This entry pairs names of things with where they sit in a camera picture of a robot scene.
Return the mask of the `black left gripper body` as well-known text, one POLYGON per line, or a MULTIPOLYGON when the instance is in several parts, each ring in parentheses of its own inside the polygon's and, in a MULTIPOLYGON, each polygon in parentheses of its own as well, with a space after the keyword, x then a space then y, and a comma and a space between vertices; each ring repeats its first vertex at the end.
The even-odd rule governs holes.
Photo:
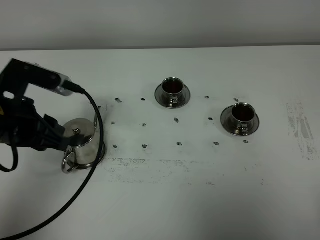
POLYGON ((0 98, 0 142, 37 151, 53 149, 45 136, 46 123, 34 106, 33 100, 14 104, 13 99, 0 98))

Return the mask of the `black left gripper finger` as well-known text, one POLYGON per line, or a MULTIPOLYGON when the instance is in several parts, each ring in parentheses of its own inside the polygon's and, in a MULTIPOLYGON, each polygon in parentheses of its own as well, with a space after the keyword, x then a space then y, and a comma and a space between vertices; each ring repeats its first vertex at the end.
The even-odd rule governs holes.
POLYGON ((53 144, 52 149, 66 152, 70 146, 70 139, 64 136, 66 129, 59 125, 55 118, 47 114, 44 115, 43 120, 46 128, 45 136, 53 144))

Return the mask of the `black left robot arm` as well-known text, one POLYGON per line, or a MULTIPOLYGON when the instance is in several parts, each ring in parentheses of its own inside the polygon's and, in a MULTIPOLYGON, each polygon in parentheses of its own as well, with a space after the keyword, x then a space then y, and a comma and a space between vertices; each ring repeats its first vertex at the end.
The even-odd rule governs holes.
POLYGON ((65 152, 70 140, 64 137, 65 128, 45 115, 41 117, 32 99, 0 99, 0 142, 37 151, 54 149, 65 152))

